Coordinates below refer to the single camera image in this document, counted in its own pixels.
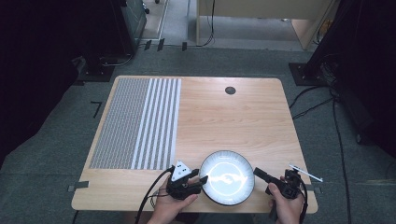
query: hand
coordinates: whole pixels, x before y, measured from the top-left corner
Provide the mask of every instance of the hand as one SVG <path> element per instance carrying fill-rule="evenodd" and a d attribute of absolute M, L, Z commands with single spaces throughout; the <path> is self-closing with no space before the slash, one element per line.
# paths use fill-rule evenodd
<path fill-rule="evenodd" d="M 185 200 L 177 200 L 172 198 L 172 196 L 168 195 L 166 192 L 166 183 L 168 182 L 168 178 L 166 178 L 165 182 L 163 182 L 163 185 L 159 189 L 159 197 L 157 197 L 155 203 L 154 213 L 152 214 L 151 219 L 148 221 L 148 224 L 170 223 L 177 216 L 177 214 L 183 210 L 183 208 L 189 206 L 198 198 L 197 194 L 192 194 Z"/>
<path fill-rule="evenodd" d="M 304 196 L 299 194 L 296 199 L 290 200 L 282 196 L 274 183 L 268 184 L 268 187 L 276 201 L 276 224 L 298 224 L 300 222 L 300 214 L 303 208 Z M 269 206 L 273 207 L 273 205 L 274 200 L 271 200 L 269 202 Z"/>

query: striped mat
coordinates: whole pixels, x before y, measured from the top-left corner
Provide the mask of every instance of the striped mat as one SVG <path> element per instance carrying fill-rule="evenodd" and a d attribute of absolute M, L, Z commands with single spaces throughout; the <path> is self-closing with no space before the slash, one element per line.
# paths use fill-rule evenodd
<path fill-rule="evenodd" d="M 169 168 L 175 155 L 180 86 L 180 78 L 120 78 L 90 168 Z"/>

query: person's right hand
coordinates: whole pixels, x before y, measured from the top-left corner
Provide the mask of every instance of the person's right hand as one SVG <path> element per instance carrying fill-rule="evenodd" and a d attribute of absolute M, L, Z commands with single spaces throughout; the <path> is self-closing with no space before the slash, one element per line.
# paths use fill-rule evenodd
<path fill-rule="evenodd" d="M 296 199 L 291 200 L 283 197 L 274 183 L 268 184 L 268 187 L 276 201 L 276 224 L 298 224 L 300 222 L 304 196 L 300 193 Z M 274 200 L 269 202 L 269 206 L 274 206 Z"/>

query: person's left hand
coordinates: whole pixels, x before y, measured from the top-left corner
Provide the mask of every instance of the person's left hand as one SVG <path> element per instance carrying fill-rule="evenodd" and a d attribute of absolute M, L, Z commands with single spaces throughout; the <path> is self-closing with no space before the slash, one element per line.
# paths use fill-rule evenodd
<path fill-rule="evenodd" d="M 183 208 L 192 204 L 197 198 L 197 194 L 192 194 L 185 200 L 177 200 L 172 198 L 166 192 L 166 183 L 168 178 L 163 182 L 158 192 L 158 197 L 154 207 L 154 213 L 148 224 L 168 224 L 170 223 Z"/>

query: black controller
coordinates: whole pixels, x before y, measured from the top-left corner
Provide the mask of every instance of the black controller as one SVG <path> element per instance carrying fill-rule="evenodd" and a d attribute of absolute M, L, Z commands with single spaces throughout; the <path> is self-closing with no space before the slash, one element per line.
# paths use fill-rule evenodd
<path fill-rule="evenodd" d="M 297 173 L 296 170 L 285 170 L 285 181 L 281 181 L 271 175 L 268 175 L 263 170 L 256 167 L 254 169 L 253 174 L 257 177 L 263 179 L 265 182 L 274 183 L 278 188 L 283 197 L 287 199 L 295 199 L 299 195 L 300 185 L 301 185 L 301 176 Z M 267 187 L 265 193 L 271 195 L 271 191 Z M 277 220 L 277 213 L 276 213 L 276 204 L 271 209 L 269 217 L 276 221 Z"/>
<path fill-rule="evenodd" d="M 198 173 L 199 170 L 195 169 L 192 170 L 189 175 L 183 176 L 176 181 L 173 181 L 172 178 L 169 178 L 168 183 L 166 184 L 166 192 L 178 200 L 185 200 L 192 194 L 201 193 L 202 185 L 204 185 L 207 181 L 207 175 L 196 183 L 188 184 L 188 180 L 198 175 Z"/>

